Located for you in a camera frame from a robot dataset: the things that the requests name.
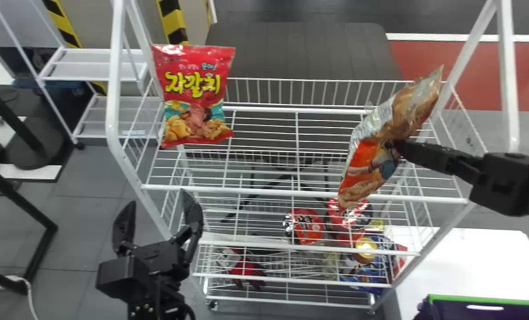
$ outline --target red gloves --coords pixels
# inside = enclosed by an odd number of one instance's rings
[[[243,255],[242,249],[226,248],[216,261],[219,265],[226,268],[230,275],[266,277],[266,273],[263,272],[264,268]],[[239,289],[243,288],[241,279],[233,279],[233,282]],[[248,283],[257,291],[266,286],[266,283],[262,280],[248,280]]]

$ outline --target shrimp cracker bag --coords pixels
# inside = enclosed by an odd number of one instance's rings
[[[338,190],[340,211],[355,207],[392,176],[400,158],[393,141],[415,136],[429,117],[440,94],[442,68],[406,85],[353,129]]]
[[[214,144],[233,136],[223,96],[235,49],[211,45],[152,45],[165,101],[162,148]]]

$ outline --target white table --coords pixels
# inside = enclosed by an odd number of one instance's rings
[[[529,239],[522,231],[455,228],[384,303],[411,320],[428,294],[529,300]]]
[[[11,77],[7,69],[0,63],[0,85],[11,85],[14,83],[14,78]],[[21,121],[25,120],[25,117],[19,117]],[[0,126],[0,144],[6,147],[14,136],[15,132],[7,124]],[[7,179],[13,180],[55,180],[61,172],[62,166],[49,165],[43,168],[35,170],[21,170],[13,164],[0,164],[0,174]]]

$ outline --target yellow lid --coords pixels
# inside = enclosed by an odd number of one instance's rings
[[[383,232],[385,230],[385,222],[381,219],[373,219],[369,222],[365,229]]]
[[[377,244],[368,237],[362,237],[355,243],[356,249],[377,249]],[[364,257],[365,259],[373,259],[374,253],[367,253],[367,252],[361,252],[359,253],[361,257]]]

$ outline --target white shelving unit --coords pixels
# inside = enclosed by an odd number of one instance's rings
[[[18,38],[16,37],[14,30],[7,23],[6,18],[0,11],[0,21],[6,29],[7,34],[10,36],[11,40],[14,42],[15,47],[19,51],[22,59],[29,68],[29,71],[37,86],[42,91],[45,99],[55,112],[55,115],[59,119],[63,130],[68,134],[71,142],[75,146],[82,147],[81,144],[78,144],[80,138],[102,138],[104,135],[104,111],[102,111],[102,123],[98,123],[97,118],[100,118],[97,113],[99,113],[100,108],[104,109],[104,102],[106,97],[98,95],[96,91],[92,88],[91,85],[88,87],[93,92],[93,97],[87,104],[86,110],[83,117],[81,118],[79,124],[74,130],[71,130],[63,116],[59,112],[57,105],[49,95],[49,92],[46,87],[46,81],[109,81],[109,65],[110,65],[110,49],[82,49],[82,48],[67,48],[66,43],[63,39],[60,39],[57,36],[57,33],[54,31],[55,27],[49,25],[44,15],[47,15],[46,12],[41,12],[38,6],[35,6],[33,0],[29,0],[35,11],[39,14],[42,21],[44,21],[45,26],[49,29],[49,36],[52,36],[57,41],[57,50],[51,56],[51,59],[47,61],[45,66],[38,73],[33,66],[33,63],[30,61],[27,53],[25,53],[23,47]],[[124,38],[124,48],[125,54],[122,55],[122,64],[120,66],[121,75],[120,81],[128,83],[136,83],[140,93],[144,92],[145,84],[145,75],[147,70],[147,63],[144,60],[141,49],[130,49],[128,45],[128,40],[126,35]],[[120,117],[122,119],[129,119],[133,121],[136,117],[137,105],[134,103],[134,97],[129,97],[128,99],[123,99],[128,101],[129,105],[132,105],[131,108],[126,108],[124,111],[121,110]]]
[[[517,96],[510,41],[510,1],[488,0],[449,74],[432,116],[417,139],[483,155],[485,145],[455,91],[455,85],[479,37],[498,10],[502,59],[502,94],[508,149],[518,148]],[[135,119],[122,118],[130,101],[120,97],[123,30],[132,24],[150,77],[144,101],[163,97],[152,62],[151,40],[136,0],[115,0],[112,22],[110,85],[106,101],[106,137],[110,151],[160,233],[169,239],[183,226],[179,189],[192,192],[203,207],[205,232],[192,275],[210,300],[251,300],[365,308],[374,312],[428,253],[471,211],[467,185],[409,162],[402,162],[384,186],[368,197],[374,219],[382,220],[386,238],[379,249],[354,248],[351,235],[338,245],[325,229],[322,245],[299,245],[282,223],[288,211],[311,208],[327,213],[337,196],[352,128],[408,81],[230,78],[223,109],[235,136],[221,144],[187,144],[160,150],[165,122],[163,103],[137,103]],[[135,136],[136,128],[149,134]],[[157,142],[157,148],[151,141]],[[365,236],[373,236],[366,231]],[[392,243],[404,245],[405,250]],[[234,248],[241,259],[262,266],[263,275],[232,275],[217,263]],[[341,278],[346,256],[373,253],[379,264],[364,282]],[[388,261],[404,261],[400,270]],[[241,288],[233,280],[244,282]],[[260,290],[247,281],[264,281]],[[382,288],[380,295],[363,288]]]
[[[144,81],[146,63],[142,50],[131,49],[122,61],[121,81]],[[39,73],[49,81],[108,81],[110,49],[79,49],[60,46]]]

